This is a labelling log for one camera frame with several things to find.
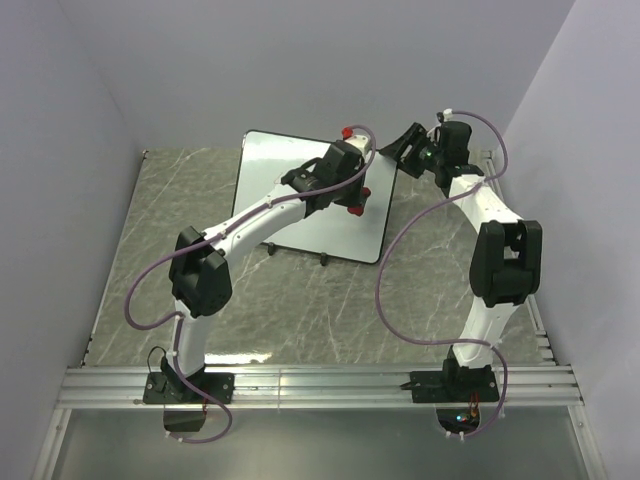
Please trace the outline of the red whiteboard eraser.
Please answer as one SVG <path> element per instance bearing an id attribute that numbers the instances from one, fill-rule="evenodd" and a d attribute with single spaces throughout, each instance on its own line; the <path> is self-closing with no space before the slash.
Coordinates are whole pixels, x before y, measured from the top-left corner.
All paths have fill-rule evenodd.
<path id="1" fill-rule="evenodd" d="M 370 196 L 371 190 L 368 187 L 361 187 L 350 200 L 349 206 L 347 207 L 348 213 L 361 217 L 364 214 L 366 202 Z"/>

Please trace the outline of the white whiteboard with black frame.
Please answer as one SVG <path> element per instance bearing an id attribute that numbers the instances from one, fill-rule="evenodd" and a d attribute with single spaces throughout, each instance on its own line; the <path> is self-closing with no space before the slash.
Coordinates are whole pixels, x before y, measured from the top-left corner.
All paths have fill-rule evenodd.
<path id="1" fill-rule="evenodd" d="M 280 178 L 305 161 L 321 157 L 327 141 L 252 130 L 241 149 L 232 214 L 237 215 L 272 191 Z M 379 261 L 396 181 L 396 164 L 377 154 L 364 186 L 371 195 L 364 213 L 335 204 L 267 239 L 277 247 L 326 254 L 365 264 Z"/>

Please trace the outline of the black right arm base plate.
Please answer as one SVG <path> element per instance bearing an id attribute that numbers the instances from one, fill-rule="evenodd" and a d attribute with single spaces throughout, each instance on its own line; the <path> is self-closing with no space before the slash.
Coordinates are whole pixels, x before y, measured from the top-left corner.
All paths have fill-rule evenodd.
<path id="1" fill-rule="evenodd" d="M 409 381 L 400 385 L 411 393 L 412 401 L 422 403 L 497 402 L 500 398 L 495 375 L 480 371 L 471 374 L 451 374 L 444 371 L 412 371 Z"/>

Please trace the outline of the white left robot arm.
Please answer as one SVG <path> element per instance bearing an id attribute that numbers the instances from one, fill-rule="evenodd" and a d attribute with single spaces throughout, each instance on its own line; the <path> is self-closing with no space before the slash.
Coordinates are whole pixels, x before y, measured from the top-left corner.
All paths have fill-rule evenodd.
<path id="1" fill-rule="evenodd" d="M 364 186 L 365 168 L 374 156 L 375 142 L 364 135 L 337 140 L 234 217 L 202 233 L 191 227 L 180 233 L 177 250 L 199 248 L 173 259 L 169 270 L 179 317 L 161 371 L 178 401 L 190 402 L 201 393 L 205 328 L 231 299 L 231 267 L 268 237 L 332 204 L 361 216 L 371 195 Z"/>

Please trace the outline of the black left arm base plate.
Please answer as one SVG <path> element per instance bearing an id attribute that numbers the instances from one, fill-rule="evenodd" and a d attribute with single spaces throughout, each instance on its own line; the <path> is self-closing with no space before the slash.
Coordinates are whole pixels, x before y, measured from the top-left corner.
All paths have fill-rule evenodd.
<path id="1" fill-rule="evenodd" d="M 230 372 L 198 372 L 187 380 L 197 389 L 205 392 L 223 404 L 230 404 L 235 387 L 235 375 Z M 148 374 L 142 402 L 147 405 L 202 403 L 204 397 L 190 389 L 169 369 Z"/>

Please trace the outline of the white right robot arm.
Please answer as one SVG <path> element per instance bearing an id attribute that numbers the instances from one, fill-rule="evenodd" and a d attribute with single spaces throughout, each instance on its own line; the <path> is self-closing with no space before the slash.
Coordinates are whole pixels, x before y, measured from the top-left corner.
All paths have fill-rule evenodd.
<path id="1" fill-rule="evenodd" d="M 414 178 L 433 173 L 437 187 L 477 234 L 468 274 L 474 298 L 441 376 L 444 393 L 455 400 L 490 382 L 492 348 L 518 306 L 538 290 L 541 277 L 542 227 L 507 207 L 491 188 L 492 179 L 469 162 L 471 134 L 471 126 L 460 121 L 443 121 L 432 130 L 414 123 L 380 150 Z"/>

